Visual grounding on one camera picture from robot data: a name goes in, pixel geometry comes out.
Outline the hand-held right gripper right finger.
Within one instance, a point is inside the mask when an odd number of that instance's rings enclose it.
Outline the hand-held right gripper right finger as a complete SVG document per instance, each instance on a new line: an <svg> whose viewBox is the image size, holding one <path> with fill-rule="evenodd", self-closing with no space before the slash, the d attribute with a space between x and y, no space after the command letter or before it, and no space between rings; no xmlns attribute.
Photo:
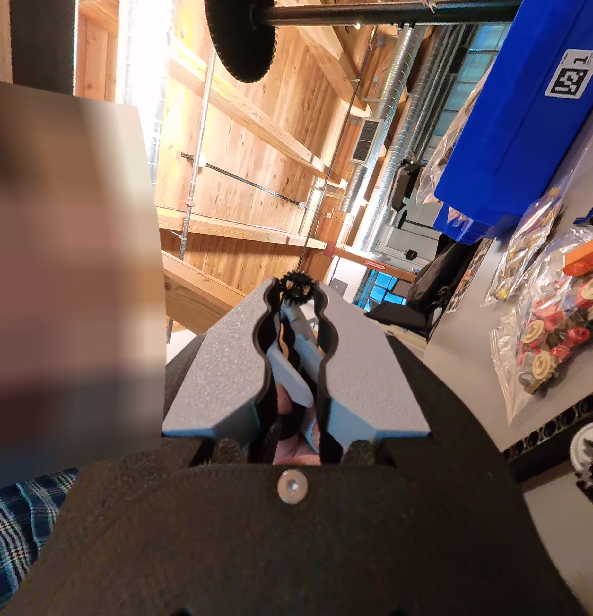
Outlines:
<svg viewBox="0 0 593 616"><path fill-rule="evenodd" d="M420 438L430 426L383 328L317 284L319 455L337 463L357 441Z"/></svg>

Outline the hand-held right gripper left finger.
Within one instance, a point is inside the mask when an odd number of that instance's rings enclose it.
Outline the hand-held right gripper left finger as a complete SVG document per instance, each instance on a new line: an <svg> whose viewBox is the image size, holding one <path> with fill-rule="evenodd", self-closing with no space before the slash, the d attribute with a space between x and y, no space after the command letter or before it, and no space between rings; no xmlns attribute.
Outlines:
<svg viewBox="0 0 593 616"><path fill-rule="evenodd" d="M274 459L282 428L267 353L277 341L279 308L279 281L270 278L208 329L163 420L163 436L230 439L248 459Z"/></svg>

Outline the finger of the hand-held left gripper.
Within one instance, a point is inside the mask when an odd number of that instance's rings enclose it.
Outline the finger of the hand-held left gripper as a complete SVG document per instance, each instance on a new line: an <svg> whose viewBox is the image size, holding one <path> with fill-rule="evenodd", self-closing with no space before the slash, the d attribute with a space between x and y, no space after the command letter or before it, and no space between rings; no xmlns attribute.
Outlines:
<svg viewBox="0 0 593 616"><path fill-rule="evenodd" d="M267 357L275 383L285 389L290 400L300 406L313 406L313 393L308 383L285 358L278 343L271 344Z"/></svg>
<svg viewBox="0 0 593 616"><path fill-rule="evenodd" d="M317 334L299 305L283 306L284 340L302 361L322 361Z"/></svg>

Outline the lego sticker sheet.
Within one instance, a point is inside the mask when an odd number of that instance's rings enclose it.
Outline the lego sticker sheet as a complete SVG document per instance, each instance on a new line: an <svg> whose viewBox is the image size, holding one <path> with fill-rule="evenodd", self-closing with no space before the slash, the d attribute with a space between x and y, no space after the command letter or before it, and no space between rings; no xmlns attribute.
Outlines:
<svg viewBox="0 0 593 616"><path fill-rule="evenodd" d="M471 259L470 264L459 281L455 292L446 307L446 312L452 313L457 310L492 243L492 239L481 240L475 255Z"/></svg>

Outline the bag of red lego pieces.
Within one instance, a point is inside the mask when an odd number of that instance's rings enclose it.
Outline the bag of red lego pieces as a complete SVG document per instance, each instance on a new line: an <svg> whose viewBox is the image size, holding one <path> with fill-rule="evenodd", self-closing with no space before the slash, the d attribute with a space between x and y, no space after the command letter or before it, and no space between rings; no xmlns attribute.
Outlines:
<svg viewBox="0 0 593 616"><path fill-rule="evenodd" d="M572 226L554 238L519 282L490 334L508 424L593 348L593 226Z"/></svg>

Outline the long black lego beam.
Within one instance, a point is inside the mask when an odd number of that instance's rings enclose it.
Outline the long black lego beam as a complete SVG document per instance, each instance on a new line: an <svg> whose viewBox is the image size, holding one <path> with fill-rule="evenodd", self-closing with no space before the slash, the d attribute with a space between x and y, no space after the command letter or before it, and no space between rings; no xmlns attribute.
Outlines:
<svg viewBox="0 0 593 616"><path fill-rule="evenodd" d="M573 437L592 421L593 393L505 449L503 456L516 483L568 462Z"/></svg>

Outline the clear bags of lego parts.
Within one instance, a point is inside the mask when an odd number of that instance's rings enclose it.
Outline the clear bags of lego parts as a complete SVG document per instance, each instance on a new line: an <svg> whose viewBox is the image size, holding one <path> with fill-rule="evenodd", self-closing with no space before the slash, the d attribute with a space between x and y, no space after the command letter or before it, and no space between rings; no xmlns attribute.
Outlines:
<svg viewBox="0 0 593 616"><path fill-rule="evenodd" d="M462 133L479 94L480 90L478 88L470 94L466 103L459 110L449 128L446 130L446 133L436 147L428 164L424 167L420 176L420 185L416 193L417 205L421 206L427 203L440 204L439 199L434 196L434 190L439 183L441 175L446 168L456 142Z"/></svg>

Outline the black ceiling speaker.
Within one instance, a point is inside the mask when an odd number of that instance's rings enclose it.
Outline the black ceiling speaker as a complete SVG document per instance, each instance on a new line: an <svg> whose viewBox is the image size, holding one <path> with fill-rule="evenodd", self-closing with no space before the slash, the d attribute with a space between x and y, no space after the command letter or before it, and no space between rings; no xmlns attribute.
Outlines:
<svg viewBox="0 0 593 616"><path fill-rule="evenodd" d="M417 163L406 163L397 170L389 197L393 211L400 212L406 206L404 201L411 197L420 171L421 166Z"/></svg>

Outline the metal conduit pipe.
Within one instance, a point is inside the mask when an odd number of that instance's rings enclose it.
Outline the metal conduit pipe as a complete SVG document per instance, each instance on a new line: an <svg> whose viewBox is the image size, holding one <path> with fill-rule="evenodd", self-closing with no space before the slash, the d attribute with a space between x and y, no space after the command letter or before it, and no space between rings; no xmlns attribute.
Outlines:
<svg viewBox="0 0 593 616"><path fill-rule="evenodd" d="M203 91L202 107L201 107L201 114L200 114L198 142L197 142L196 151L193 157L189 191L188 191L187 200L185 202L186 208L185 208L185 215L184 215L184 225L183 225L183 229L180 235L181 239L180 239L180 248L179 248L179 259L181 261L183 261L185 257L185 251L187 247L187 240L188 240L188 233L189 233L190 218L191 218L192 209L194 206L193 199L195 195L196 182L197 182L198 173L200 169L200 157L201 157L201 152L202 152L203 137L205 134L205 126L206 126L206 119L207 119L208 106L209 106L209 97L210 97L210 92L211 92L211 88L213 84L215 60L216 60L216 50L215 48L213 48L209 56L208 66L206 70L205 88Z"/></svg>

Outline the bag of yellow blue pieces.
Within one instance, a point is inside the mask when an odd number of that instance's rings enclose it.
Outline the bag of yellow blue pieces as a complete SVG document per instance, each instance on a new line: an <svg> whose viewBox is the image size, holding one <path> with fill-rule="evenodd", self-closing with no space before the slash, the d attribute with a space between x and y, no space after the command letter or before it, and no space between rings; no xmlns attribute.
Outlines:
<svg viewBox="0 0 593 616"><path fill-rule="evenodd" d="M528 268L554 227L567 188L568 179L564 178L524 212L495 270L481 307L507 302L519 291Z"/></svg>

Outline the white air vent grille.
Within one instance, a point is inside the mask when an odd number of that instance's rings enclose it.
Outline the white air vent grille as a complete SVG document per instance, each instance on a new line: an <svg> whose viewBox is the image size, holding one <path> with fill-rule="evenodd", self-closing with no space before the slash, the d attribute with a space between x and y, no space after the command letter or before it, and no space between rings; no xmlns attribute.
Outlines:
<svg viewBox="0 0 593 616"><path fill-rule="evenodd" d="M355 165L366 165L383 121L379 118L364 118L349 161Z"/></svg>

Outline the blue plaid shirt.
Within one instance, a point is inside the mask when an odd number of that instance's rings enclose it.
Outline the blue plaid shirt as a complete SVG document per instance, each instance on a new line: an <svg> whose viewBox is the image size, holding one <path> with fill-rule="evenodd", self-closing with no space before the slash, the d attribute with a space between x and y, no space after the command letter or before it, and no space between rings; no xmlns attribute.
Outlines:
<svg viewBox="0 0 593 616"><path fill-rule="evenodd" d="M36 562L79 471L74 467L0 488L0 612Z"/></svg>

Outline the blue storage bin with tag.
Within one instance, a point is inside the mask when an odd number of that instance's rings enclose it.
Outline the blue storage bin with tag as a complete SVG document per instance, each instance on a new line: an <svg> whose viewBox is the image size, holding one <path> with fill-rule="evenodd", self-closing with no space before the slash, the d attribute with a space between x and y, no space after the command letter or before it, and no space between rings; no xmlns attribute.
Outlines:
<svg viewBox="0 0 593 616"><path fill-rule="evenodd" d="M593 1L523 1L434 190L433 227L474 244L539 199L593 108Z"/></svg>

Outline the black ribbed disc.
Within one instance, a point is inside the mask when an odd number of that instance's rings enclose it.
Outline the black ribbed disc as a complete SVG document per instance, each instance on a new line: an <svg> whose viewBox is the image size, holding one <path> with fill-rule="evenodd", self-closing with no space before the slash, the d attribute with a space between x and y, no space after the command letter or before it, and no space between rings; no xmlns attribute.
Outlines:
<svg viewBox="0 0 593 616"><path fill-rule="evenodd" d="M275 27L258 22L257 13L273 1L205 1L208 30L223 66L236 80L260 81L276 49Z"/></svg>

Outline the silver ventilation duct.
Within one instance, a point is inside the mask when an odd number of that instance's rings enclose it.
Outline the silver ventilation duct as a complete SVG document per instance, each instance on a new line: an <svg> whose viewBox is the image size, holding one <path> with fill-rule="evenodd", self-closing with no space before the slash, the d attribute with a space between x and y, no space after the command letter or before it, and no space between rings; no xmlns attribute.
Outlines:
<svg viewBox="0 0 593 616"><path fill-rule="evenodd" d="M342 204L345 211L351 211L354 206L361 204L426 30L427 26L425 25L410 24L404 25L400 30L379 100L374 105L371 115L371 119L379 120L379 130L372 142L367 164L356 165L353 170ZM373 250L375 236L383 222L386 195L391 187L399 162L398 136L399 133L396 133L380 168L375 187L353 243L354 250L367 252Z"/></svg>
<svg viewBox="0 0 593 616"><path fill-rule="evenodd" d="M475 30L475 25L453 25L446 27L444 37L437 59L434 61L433 70L429 83L424 93L423 103L420 105L416 119L416 125L409 153L413 163L422 165L424 152L431 138L430 133L434 130L436 121L434 117L444 104L438 103L438 99L447 81L450 68L459 50L462 50Z"/></svg>

